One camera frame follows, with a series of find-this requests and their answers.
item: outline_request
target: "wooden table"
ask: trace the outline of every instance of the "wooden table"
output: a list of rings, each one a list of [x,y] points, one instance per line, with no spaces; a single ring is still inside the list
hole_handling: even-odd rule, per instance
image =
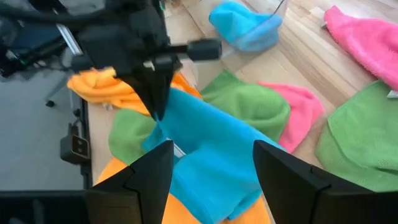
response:
[[[220,0],[175,0],[168,3],[167,28],[172,42],[186,42],[200,37],[214,37],[216,32],[208,22],[208,12]],[[275,0],[240,0],[248,7],[266,10]],[[233,52],[224,44],[222,60],[198,65],[198,89],[203,88],[223,69],[228,68],[246,82],[288,83],[304,86],[322,101],[325,114],[320,118],[294,155],[316,166],[314,156],[320,131],[326,118],[375,78],[356,63],[333,41],[323,24],[325,10],[337,5],[355,17],[375,17],[398,22],[398,2],[395,0],[291,0],[280,28],[280,42],[262,54]],[[108,135],[115,111],[101,105],[88,105],[92,150],[93,180],[112,158]]]

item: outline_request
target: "cloth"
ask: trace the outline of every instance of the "cloth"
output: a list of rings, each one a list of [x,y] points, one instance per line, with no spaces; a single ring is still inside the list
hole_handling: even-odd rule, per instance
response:
[[[305,88],[261,81],[258,84],[275,90],[289,103],[289,122],[278,143],[292,153],[310,131],[312,124],[324,113],[322,103]]]
[[[144,149],[167,138],[187,154],[174,165],[170,193],[201,223],[233,220],[259,198],[252,159],[255,140],[281,148],[245,122],[174,88]]]
[[[114,78],[114,75],[113,68],[84,71],[72,75],[67,86],[86,101],[110,103],[118,108],[135,110],[149,116],[138,94],[127,83]],[[174,75],[171,87],[200,97],[199,92],[188,84],[180,72]]]
[[[119,171],[123,170],[125,165],[119,159],[113,158],[106,165],[102,173],[99,175],[97,184],[108,179]],[[249,208],[244,214],[239,216],[233,221],[224,220],[222,224],[252,224],[252,223],[269,224],[271,220],[268,216],[267,210],[264,206],[264,201],[260,197],[251,208]],[[199,224],[200,222],[185,208],[185,206],[172,194],[169,194],[166,207],[163,214],[163,224]]]
[[[398,90],[398,25],[356,19],[336,6],[325,13],[327,28],[341,48],[394,90]]]
[[[376,81],[340,106],[315,151],[327,171],[377,192],[398,190],[398,101],[389,91]]]
[[[145,154],[142,143],[155,128],[150,116],[137,111],[120,109],[116,112],[108,138],[108,146],[114,157],[131,164]]]
[[[282,18],[277,14],[258,14],[234,1],[223,2],[209,16],[210,23],[233,47],[259,52],[278,42]]]
[[[227,70],[201,91],[203,100],[278,141],[289,120],[289,104],[277,92],[244,83]]]

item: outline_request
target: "gray floor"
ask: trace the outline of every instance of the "gray floor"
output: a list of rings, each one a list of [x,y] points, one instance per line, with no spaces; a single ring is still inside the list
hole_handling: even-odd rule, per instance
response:
[[[64,74],[44,71],[29,81],[0,83],[0,190],[82,189],[80,167],[60,159],[59,140],[75,120],[67,89],[44,105]]]

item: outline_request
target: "pink towel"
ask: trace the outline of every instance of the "pink towel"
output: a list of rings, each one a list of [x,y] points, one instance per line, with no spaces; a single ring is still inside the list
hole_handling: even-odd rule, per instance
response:
[[[312,124],[323,114],[319,99],[309,90],[285,84],[258,84],[278,92],[290,105],[290,116],[279,139],[279,144],[292,153],[310,131]]]
[[[334,40],[373,75],[398,90],[398,25],[380,19],[356,19],[336,6],[324,20]]]

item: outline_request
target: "microfiber towel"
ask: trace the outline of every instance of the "microfiber towel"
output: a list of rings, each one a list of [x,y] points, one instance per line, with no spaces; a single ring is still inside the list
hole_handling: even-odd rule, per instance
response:
[[[380,19],[357,19],[336,6],[324,20],[334,40],[373,75],[398,90],[398,25]]]
[[[86,101],[92,103],[110,103],[118,108],[127,108],[149,116],[149,112],[138,94],[127,83],[114,78],[113,68],[88,70],[72,75],[67,86]],[[200,97],[180,72],[177,72],[171,86]]]
[[[234,1],[215,7],[209,21],[229,44],[246,52],[260,52],[275,45],[282,24],[277,14],[258,14]]]
[[[292,153],[310,131],[312,124],[324,113],[322,103],[306,88],[261,81],[258,84],[275,90],[289,103],[289,122],[278,143]]]
[[[245,122],[174,88],[144,149],[149,151],[166,138],[187,154],[174,165],[170,193],[201,223],[233,220],[258,200],[255,140],[281,148]]]
[[[398,190],[398,101],[376,81],[329,118],[316,156],[324,168],[367,189]]]
[[[97,184],[108,179],[114,174],[126,168],[122,161],[117,158],[111,159],[98,177]],[[163,224],[199,224],[200,222],[188,211],[187,208],[172,194],[167,197],[166,207],[163,214]],[[264,200],[260,197],[252,207],[235,220],[224,220],[221,224],[270,224],[271,219],[264,206]]]
[[[155,128],[156,122],[137,111],[120,109],[116,112],[108,137],[114,157],[131,164],[145,154],[142,143]]]
[[[289,120],[290,107],[271,88],[244,83],[227,70],[201,91],[203,100],[278,141]]]

